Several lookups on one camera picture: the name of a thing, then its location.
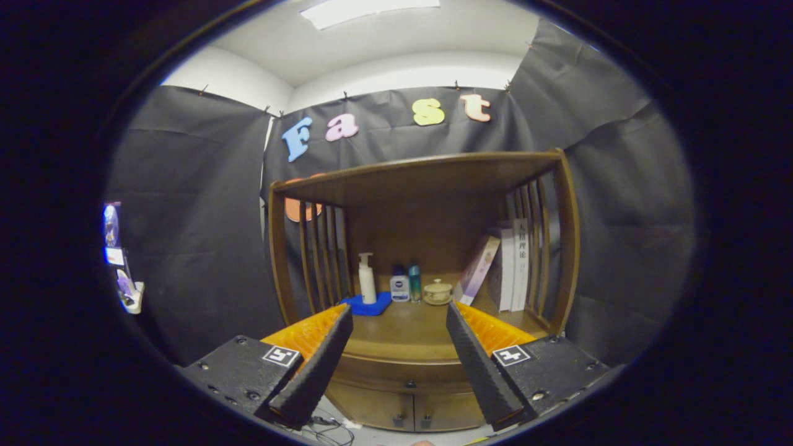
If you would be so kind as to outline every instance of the book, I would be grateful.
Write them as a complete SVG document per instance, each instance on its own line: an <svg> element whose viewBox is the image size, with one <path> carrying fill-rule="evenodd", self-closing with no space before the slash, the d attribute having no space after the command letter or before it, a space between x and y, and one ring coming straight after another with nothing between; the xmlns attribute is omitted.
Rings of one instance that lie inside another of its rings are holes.
<svg viewBox="0 0 793 446"><path fill-rule="evenodd" d="M473 298L477 296L479 288L485 281L488 269L496 256L501 240L494 236L483 236L477 244L476 254L471 262L462 272L462 277L457 286L454 287L454 300L471 305Z"/></svg>
<svg viewBox="0 0 793 446"><path fill-rule="evenodd" d="M529 287L529 221L526 218L512 220L515 241L515 285L512 291L512 311L526 309L526 291Z"/></svg>
<svg viewBox="0 0 793 446"><path fill-rule="evenodd" d="M488 272L488 294L499 311L510 311L515 285L514 231L510 226L491 228L488 233L501 239Z"/></svg>

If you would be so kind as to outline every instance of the cabinet knob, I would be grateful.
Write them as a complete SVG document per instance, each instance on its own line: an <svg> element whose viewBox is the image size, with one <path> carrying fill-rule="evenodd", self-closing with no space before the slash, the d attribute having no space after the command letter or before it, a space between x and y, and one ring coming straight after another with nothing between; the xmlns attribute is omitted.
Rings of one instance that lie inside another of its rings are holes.
<svg viewBox="0 0 793 446"><path fill-rule="evenodd" d="M396 428L403 428L404 427L404 415L402 413L398 413L394 418L394 427Z"/></svg>

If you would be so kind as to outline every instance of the blue letter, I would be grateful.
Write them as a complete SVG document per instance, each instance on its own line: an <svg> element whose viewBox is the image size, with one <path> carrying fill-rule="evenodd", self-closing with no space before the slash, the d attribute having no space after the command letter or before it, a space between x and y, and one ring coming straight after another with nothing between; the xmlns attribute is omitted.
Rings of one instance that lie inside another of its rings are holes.
<svg viewBox="0 0 793 446"><path fill-rule="evenodd" d="M281 139L286 141L286 147L289 148L289 162L293 162L298 156L303 155L308 146L303 144L308 141L308 127L312 124L310 117L304 117L300 122L294 125L291 129L281 135Z"/></svg>

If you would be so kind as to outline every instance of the teal bottle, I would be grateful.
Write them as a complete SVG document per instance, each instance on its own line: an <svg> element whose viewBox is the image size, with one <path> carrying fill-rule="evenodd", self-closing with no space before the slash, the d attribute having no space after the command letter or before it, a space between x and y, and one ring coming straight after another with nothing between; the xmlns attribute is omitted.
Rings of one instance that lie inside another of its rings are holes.
<svg viewBox="0 0 793 446"><path fill-rule="evenodd" d="M410 265L408 279L410 280L410 302L421 302L421 273L418 264Z"/></svg>

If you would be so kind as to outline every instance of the blue tray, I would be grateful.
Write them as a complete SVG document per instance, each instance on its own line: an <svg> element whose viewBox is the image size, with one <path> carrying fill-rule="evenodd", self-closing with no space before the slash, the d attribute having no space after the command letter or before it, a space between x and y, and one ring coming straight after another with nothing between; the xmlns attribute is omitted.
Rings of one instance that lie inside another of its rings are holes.
<svg viewBox="0 0 793 446"><path fill-rule="evenodd" d="M358 294L353 298L342 299L342 302L352 306L352 313L358 316L377 316L385 311L391 303L391 293L388 291L377 293L377 302L373 304L363 303L363 297Z"/></svg>

